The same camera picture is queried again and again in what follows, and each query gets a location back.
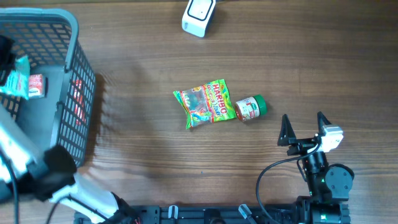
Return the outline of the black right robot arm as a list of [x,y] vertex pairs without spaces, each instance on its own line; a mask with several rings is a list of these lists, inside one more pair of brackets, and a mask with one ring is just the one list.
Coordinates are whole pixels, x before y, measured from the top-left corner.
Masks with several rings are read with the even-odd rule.
[[326,153],[343,140],[343,130],[317,113],[318,133],[298,139],[289,117],[282,116],[278,146],[287,146],[289,156],[299,156],[299,171],[310,195],[299,196],[294,203],[293,223],[349,224],[351,217],[346,202],[353,186],[354,172],[343,164],[330,165]]

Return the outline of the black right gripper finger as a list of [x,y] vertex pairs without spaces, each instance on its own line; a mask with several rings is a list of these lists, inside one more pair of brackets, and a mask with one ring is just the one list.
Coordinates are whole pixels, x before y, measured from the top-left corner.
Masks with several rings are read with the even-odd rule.
[[317,121],[318,121],[318,134],[320,136],[324,136],[325,135],[324,127],[330,125],[331,123],[321,111],[317,113]]
[[295,133],[287,114],[282,116],[281,129],[278,137],[278,146],[289,146],[295,144]]

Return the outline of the teal tissue pack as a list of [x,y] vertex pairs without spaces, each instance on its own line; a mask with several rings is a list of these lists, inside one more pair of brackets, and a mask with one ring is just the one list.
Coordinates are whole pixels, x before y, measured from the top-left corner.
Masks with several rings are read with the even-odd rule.
[[14,65],[15,69],[10,71],[5,85],[1,87],[1,93],[19,96],[25,100],[28,100],[30,76],[30,63],[28,55],[17,59]]

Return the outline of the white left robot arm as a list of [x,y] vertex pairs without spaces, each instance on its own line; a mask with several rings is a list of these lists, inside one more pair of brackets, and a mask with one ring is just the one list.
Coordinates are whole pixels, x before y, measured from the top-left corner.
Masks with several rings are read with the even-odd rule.
[[134,210],[78,173],[96,77],[78,34],[1,36],[1,201],[60,203],[93,223],[121,223]]

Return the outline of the Haribo gummy candy bag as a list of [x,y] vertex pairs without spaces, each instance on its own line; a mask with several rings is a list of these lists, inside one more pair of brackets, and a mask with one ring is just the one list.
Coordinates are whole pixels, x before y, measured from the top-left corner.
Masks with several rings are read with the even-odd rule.
[[184,91],[174,91],[187,116],[186,129],[236,118],[224,79]]

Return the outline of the small red white box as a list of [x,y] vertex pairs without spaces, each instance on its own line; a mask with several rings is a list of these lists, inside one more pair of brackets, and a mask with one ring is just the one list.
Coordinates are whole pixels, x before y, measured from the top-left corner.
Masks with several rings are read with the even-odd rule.
[[46,78],[42,74],[29,77],[29,98],[43,98],[45,96]]

